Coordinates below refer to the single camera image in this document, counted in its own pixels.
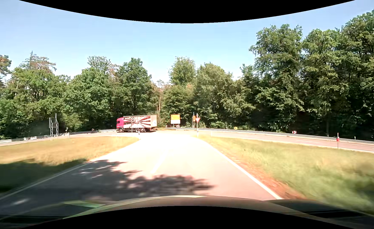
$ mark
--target foliage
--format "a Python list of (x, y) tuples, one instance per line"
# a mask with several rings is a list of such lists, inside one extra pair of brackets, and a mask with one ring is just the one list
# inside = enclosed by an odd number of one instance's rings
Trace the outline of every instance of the foliage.
[(188, 127), (198, 112), (203, 127), (374, 140), (374, 11), (304, 38), (300, 26), (264, 28), (249, 51), (239, 79), (176, 57), (168, 82), (153, 82), (139, 58), (91, 56), (68, 77), (33, 52), (14, 70), (0, 55), (0, 139), (45, 134), (55, 114), (63, 132), (115, 128), (125, 115), (156, 114), (163, 127), (180, 114)]

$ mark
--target curved road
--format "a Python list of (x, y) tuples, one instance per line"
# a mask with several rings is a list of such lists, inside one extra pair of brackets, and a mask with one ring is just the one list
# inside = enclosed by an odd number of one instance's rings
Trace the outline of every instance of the curved road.
[[(178, 194), (280, 199), (198, 138), (164, 131), (141, 133), (139, 137), (138, 142), (125, 148), (0, 197), (0, 215), (69, 200), (124, 200)], [(77, 213), (72, 210), (67, 214)], [(41, 214), (51, 212), (44, 210)]]

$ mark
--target yellow sign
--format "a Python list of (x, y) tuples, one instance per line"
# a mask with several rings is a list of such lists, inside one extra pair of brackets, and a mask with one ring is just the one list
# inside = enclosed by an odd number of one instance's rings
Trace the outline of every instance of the yellow sign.
[(179, 114), (170, 115), (170, 124), (180, 124), (180, 115)]

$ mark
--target dashed center line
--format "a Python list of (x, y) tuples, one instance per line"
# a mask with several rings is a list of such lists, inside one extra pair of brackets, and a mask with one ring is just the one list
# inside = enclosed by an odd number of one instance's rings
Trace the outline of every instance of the dashed center line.
[(159, 169), (160, 165), (166, 159), (167, 153), (168, 153), (168, 151), (163, 153), (163, 155), (160, 157), (159, 161), (154, 165), (153, 169), (150, 171), (151, 174), (154, 174), (157, 171), (157, 169)]

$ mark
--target road sign pole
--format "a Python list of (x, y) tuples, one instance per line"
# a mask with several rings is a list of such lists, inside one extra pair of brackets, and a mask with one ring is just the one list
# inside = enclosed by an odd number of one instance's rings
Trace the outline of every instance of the road sign pole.
[(195, 118), (195, 122), (197, 123), (197, 137), (198, 137), (198, 123), (200, 121), (200, 118), (198, 117), (198, 114), (197, 114), (197, 118)]

